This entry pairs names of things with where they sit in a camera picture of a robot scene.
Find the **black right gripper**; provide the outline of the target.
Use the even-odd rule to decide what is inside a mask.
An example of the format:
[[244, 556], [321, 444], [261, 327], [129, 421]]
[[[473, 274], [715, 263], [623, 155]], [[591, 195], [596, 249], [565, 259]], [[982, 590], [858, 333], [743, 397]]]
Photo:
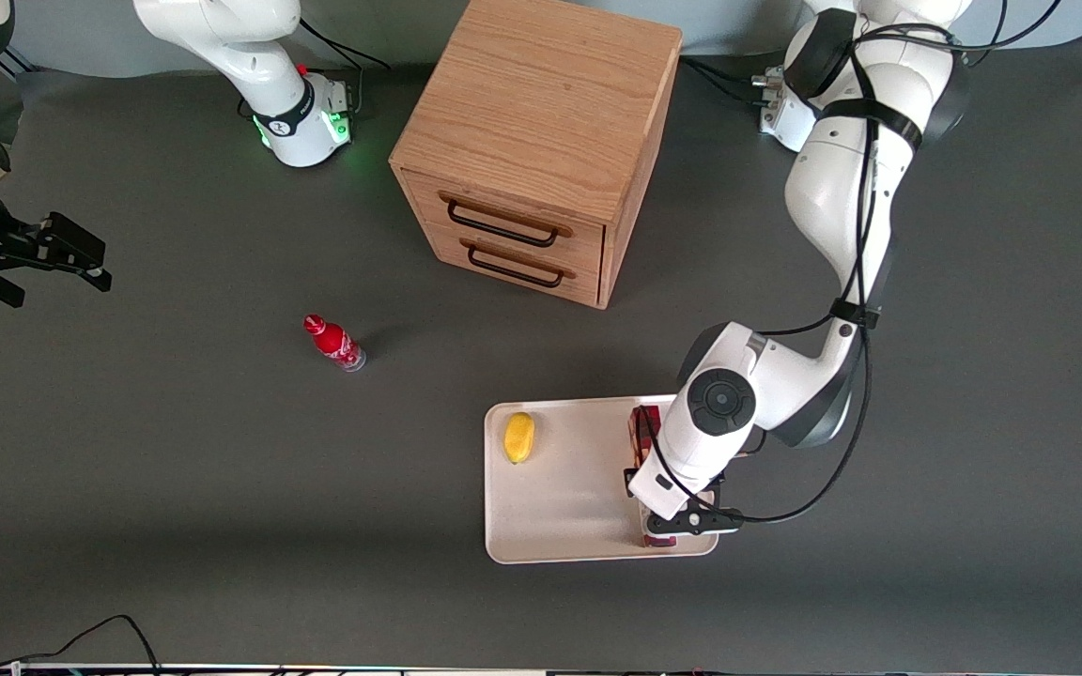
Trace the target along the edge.
[[[113, 288], [113, 274], [104, 269], [104, 259], [106, 244], [57, 211], [37, 223], [8, 217], [0, 234], [0, 271], [30, 267], [79, 273], [87, 283], [108, 292]], [[25, 295], [19, 286], [0, 275], [0, 302], [21, 308]]]

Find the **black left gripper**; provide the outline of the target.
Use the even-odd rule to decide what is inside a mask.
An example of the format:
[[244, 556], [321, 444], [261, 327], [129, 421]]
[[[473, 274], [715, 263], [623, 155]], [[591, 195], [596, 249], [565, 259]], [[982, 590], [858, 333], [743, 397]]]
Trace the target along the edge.
[[722, 470], [695, 498], [689, 498], [683, 488], [671, 487], [675, 496], [684, 500], [678, 513], [671, 519], [657, 516], [637, 498], [642, 538], [700, 536], [739, 530], [743, 525], [739, 511], [726, 509], [720, 505], [720, 489], [725, 480], [726, 474]]

